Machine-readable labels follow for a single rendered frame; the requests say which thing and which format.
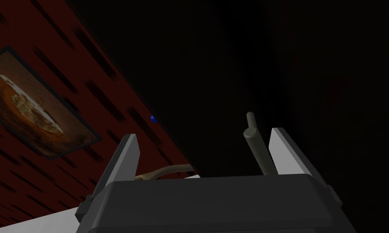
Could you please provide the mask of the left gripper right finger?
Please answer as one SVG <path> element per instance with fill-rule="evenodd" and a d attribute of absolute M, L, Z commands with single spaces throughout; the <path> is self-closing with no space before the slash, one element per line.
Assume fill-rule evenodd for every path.
<path fill-rule="evenodd" d="M 268 147 L 279 174 L 308 174 L 327 187 L 320 173 L 284 128 L 271 130 Z"/>

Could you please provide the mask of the black cupboard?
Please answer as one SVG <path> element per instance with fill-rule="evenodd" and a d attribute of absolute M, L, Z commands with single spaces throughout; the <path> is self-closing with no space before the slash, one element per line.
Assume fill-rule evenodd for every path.
<path fill-rule="evenodd" d="M 389 233 L 389 0 L 68 0 L 205 177 L 282 127 L 358 233 Z"/>

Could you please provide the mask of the framed brown wall picture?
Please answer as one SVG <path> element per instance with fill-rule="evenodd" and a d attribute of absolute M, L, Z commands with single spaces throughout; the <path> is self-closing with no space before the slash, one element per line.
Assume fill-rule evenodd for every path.
<path fill-rule="evenodd" d="M 49 160 L 101 140 L 10 46 L 0 50 L 0 122 Z"/>

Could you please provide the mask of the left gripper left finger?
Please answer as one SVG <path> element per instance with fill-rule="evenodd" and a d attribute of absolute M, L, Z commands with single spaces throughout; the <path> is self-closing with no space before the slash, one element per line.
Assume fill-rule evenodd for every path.
<path fill-rule="evenodd" d="M 92 196 L 96 197 L 111 182 L 134 180 L 139 158 L 140 149 L 136 134 L 124 135 L 98 181 Z"/>

